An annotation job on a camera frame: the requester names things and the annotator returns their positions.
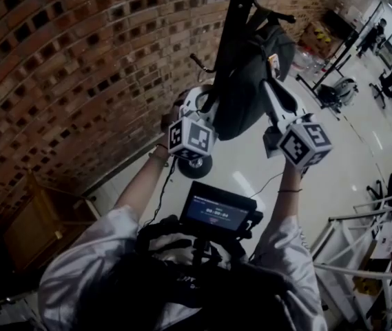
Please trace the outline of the person's left hand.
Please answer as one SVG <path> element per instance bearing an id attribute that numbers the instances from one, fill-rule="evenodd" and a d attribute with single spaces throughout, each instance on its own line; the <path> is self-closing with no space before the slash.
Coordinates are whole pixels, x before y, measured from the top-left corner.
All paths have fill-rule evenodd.
<path id="1" fill-rule="evenodd" d="M 163 136 L 160 140 L 160 143 L 166 148 L 168 148 L 169 126 L 178 119 L 179 109 L 182 106 L 185 97 L 185 94 L 181 93 L 175 102 L 173 102 L 169 112 L 162 115 L 161 130 L 163 132 Z"/>

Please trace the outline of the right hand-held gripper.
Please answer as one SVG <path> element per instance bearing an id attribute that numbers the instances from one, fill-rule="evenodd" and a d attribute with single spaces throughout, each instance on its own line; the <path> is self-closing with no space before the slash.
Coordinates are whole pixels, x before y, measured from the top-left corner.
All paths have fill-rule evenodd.
<path id="1" fill-rule="evenodd" d="M 262 103 L 270 122 L 263 134 L 269 158 L 282 154 L 295 168 L 305 169 L 318 164 L 332 151 L 323 125 L 283 82 L 263 81 Z"/>

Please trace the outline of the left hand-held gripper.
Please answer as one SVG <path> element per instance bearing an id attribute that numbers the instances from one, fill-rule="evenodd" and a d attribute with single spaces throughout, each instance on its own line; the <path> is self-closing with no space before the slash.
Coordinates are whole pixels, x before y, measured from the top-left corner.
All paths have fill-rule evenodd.
<path id="1" fill-rule="evenodd" d="M 168 152 L 180 159 L 208 157 L 217 140 L 214 117 L 218 108 L 216 101 L 203 111 L 210 87 L 195 87 L 184 91 L 173 106 L 178 116 L 168 125 Z"/>

